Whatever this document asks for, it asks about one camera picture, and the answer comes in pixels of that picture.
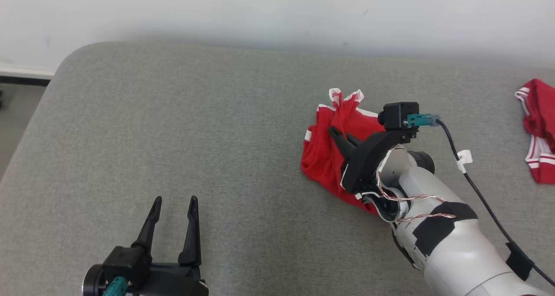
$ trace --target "gray couch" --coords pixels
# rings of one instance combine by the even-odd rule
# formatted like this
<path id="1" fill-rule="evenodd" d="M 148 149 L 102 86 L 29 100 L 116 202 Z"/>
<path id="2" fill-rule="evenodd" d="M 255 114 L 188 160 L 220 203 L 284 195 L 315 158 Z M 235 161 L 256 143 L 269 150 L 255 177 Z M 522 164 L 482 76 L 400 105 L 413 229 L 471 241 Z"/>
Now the gray couch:
<path id="1" fill-rule="evenodd" d="M 74 296 L 87 269 L 135 240 L 157 195 L 154 260 L 175 262 L 199 197 L 211 295 L 430 295 L 378 217 L 300 170 L 305 130 L 338 87 L 361 108 L 418 101 L 442 116 L 509 233 L 555 276 L 555 188 L 537 185 L 513 93 L 548 69 L 101 43 L 58 69 L 0 183 L 2 295 Z M 441 129 L 411 148 L 468 202 L 503 257 L 505 241 L 457 170 Z M 554 292 L 537 273 L 530 282 Z"/>

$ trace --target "robotic arm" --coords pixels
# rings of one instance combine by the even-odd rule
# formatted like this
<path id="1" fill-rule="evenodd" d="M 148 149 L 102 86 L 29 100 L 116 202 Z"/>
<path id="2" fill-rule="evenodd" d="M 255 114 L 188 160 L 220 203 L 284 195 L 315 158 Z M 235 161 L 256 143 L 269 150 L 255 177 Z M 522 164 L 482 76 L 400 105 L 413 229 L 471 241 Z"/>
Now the robotic arm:
<path id="1" fill-rule="evenodd" d="M 393 103 L 379 116 L 386 131 L 364 142 L 332 127 L 345 157 L 341 184 L 376 206 L 401 253 L 438 295 L 547 296 L 501 259 L 480 232 L 476 213 L 434 176 L 430 156 L 401 145 L 416 137 L 418 120 L 437 126 L 436 118 L 418 114 L 416 102 Z"/>
<path id="2" fill-rule="evenodd" d="M 341 185 L 362 202 L 376 206 L 381 219 L 391 225 L 397 248 L 423 273 L 432 290 L 440 296 L 547 296 L 525 283 L 533 263 L 522 257 L 522 252 L 513 254 L 509 245 L 509 260 L 501 259 L 480 232 L 476 213 L 434 176 L 431 157 L 402 146 L 416 138 L 418 126 L 442 124 L 438 117 L 419 114 L 416 102 L 401 102 L 384 106 L 379 121 L 386 131 L 363 142 L 330 129 L 345 158 Z M 457 156 L 463 172 L 462 164 L 469 158 Z M 208 287 L 200 279 L 196 197 L 189 205 L 189 226 L 178 262 L 152 262 L 150 248 L 161 201 L 161 197 L 154 201 L 131 247 L 115 247 L 103 264 L 90 268 L 83 296 L 208 295 Z M 517 247 L 511 240 L 509 244 Z M 517 267 L 519 263 L 525 265 L 524 270 Z"/>

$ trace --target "red cloth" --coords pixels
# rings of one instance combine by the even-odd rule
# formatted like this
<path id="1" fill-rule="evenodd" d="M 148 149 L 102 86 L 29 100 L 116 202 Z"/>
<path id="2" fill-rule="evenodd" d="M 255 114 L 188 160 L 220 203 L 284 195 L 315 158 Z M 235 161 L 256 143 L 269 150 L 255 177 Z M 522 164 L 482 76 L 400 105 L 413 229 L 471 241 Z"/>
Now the red cloth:
<path id="1" fill-rule="evenodd" d="M 515 96 L 522 101 L 524 126 L 532 135 L 525 161 L 537 183 L 555 184 L 555 88 L 533 79 Z"/>
<path id="2" fill-rule="evenodd" d="M 343 94 L 339 89 L 330 89 L 333 107 L 323 104 L 318 106 L 316 124 L 309 127 L 305 136 L 301 168 L 307 177 L 320 182 L 324 188 L 343 201 L 377 215 L 372 204 L 363 204 L 341 187 L 341 165 L 344 159 L 329 132 L 330 126 L 334 126 L 339 131 L 352 134 L 364 141 L 370 134 L 383 131 L 383 126 L 378 123 L 377 114 L 358 108 L 363 98 L 364 95 L 358 90 L 343 100 Z"/>

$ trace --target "cable clip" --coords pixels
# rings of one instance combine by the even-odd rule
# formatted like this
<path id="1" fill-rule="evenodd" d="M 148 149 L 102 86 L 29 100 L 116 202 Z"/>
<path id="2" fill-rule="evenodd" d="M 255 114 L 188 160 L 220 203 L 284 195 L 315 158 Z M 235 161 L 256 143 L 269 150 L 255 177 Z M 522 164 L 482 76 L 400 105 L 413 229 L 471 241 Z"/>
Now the cable clip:
<path id="1" fill-rule="evenodd" d="M 458 161 L 457 167 L 458 170 L 462 173 L 466 173 L 466 169 L 464 169 L 464 164 L 472 163 L 472 154 L 470 154 L 470 150 L 462 150 L 457 153 Z"/>

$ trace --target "red and white wire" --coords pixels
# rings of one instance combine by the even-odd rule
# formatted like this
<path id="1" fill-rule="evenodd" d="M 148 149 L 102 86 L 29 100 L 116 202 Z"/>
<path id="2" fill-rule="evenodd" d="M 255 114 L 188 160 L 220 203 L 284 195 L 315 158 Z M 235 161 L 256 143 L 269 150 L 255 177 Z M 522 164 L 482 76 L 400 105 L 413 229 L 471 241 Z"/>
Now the red and white wire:
<path id="1" fill-rule="evenodd" d="M 383 198 L 388 199 L 390 201 L 397 201 L 397 202 L 406 202 L 406 201 L 421 201 L 422 199 L 428 199 L 428 198 L 434 198 L 442 203 L 445 202 L 444 198 L 438 196 L 438 195 L 418 195 L 415 197 L 408 197 L 408 198 L 404 198 L 404 197 L 393 197 L 388 195 L 387 193 L 385 193 L 385 191 L 381 188 L 381 172 L 378 172 L 378 188 L 380 189 L 380 193 L 382 195 Z"/>
<path id="2" fill-rule="evenodd" d="M 451 215 L 451 214 L 428 214 L 428 215 L 416 215 L 414 217 L 409 217 L 409 218 L 399 218 L 396 221 L 397 222 L 404 222 L 404 221 L 411 221 L 412 219 L 417 219 L 417 218 L 424 218 L 424 217 L 446 217 L 446 218 L 456 218 L 455 215 Z"/>

